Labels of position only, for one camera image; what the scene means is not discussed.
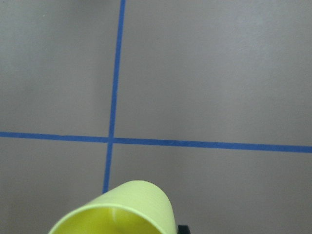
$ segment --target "cup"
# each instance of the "cup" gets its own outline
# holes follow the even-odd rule
[[[176,234],[171,203],[156,185],[124,183],[59,220],[49,234]]]

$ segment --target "gray tile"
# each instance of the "gray tile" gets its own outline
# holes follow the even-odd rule
[[[44,234],[101,195],[106,144],[0,138],[0,233]]]
[[[312,2],[129,1],[116,136],[311,144]]]
[[[119,2],[1,1],[0,131],[108,135]]]
[[[193,234],[311,233],[309,154],[115,145],[110,188],[141,179]]]

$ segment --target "black object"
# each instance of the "black object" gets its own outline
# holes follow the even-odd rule
[[[187,226],[187,225],[178,225],[177,234],[191,234],[189,226]]]

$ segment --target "vertical blue line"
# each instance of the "vertical blue line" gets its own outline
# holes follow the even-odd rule
[[[121,54],[121,43],[122,43],[122,31],[123,31],[125,5],[126,5],[126,0],[121,0],[120,1],[120,10],[119,10],[119,20],[118,20],[116,52],[115,52],[115,66],[114,66],[114,79],[113,79],[112,102],[111,102],[111,116],[110,116],[110,122],[109,122],[109,136],[108,136],[108,144],[107,144],[103,193],[108,191],[109,177],[110,177],[110,170],[111,170],[111,163],[112,163],[113,143],[114,143],[114,133],[115,133],[115,120],[116,120],[116,106],[117,106],[117,92],[118,92],[118,78],[119,78],[120,54]]]

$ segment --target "blue line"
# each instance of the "blue line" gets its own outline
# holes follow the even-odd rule
[[[121,0],[120,1],[120,10],[119,10],[119,20],[118,20],[117,41],[116,41],[114,79],[113,79],[112,102],[111,102],[111,116],[110,116],[110,123],[109,123],[109,136],[108,136],[108,145],[107,145],[107,154],[106,154],[106,165],[105,165],[103,193],[108,191],[111,162],[112,162],[114,133],[115,133],[115,121],[116,121],[118,79],[119,79],[119,68],[120,68],[120,54],[121,54],[121,43],[122,43],[122,31],[123,31],[125,6],[126,6],[126,0]]]
[[[257,151],[260,150],[260,151],[277,151],[277,152],[312,153],[312,146],[296,146],[296,145],[268,145],[268,144],[157,140],[157,139],[135,139],[135,138],[114,138],[114,143],[231,149],[231,150],[257,150]]]
[[[40,140],[64,140],[64,141],[82,141],[82,142],[100,142],[107,143],[107,137],[99,136],[62,136],[53,134],[38,134],[38,133],[13,133],[13,132],[0,132],[0,137],[11,138],[27,138],[27,139],[40,139]]]

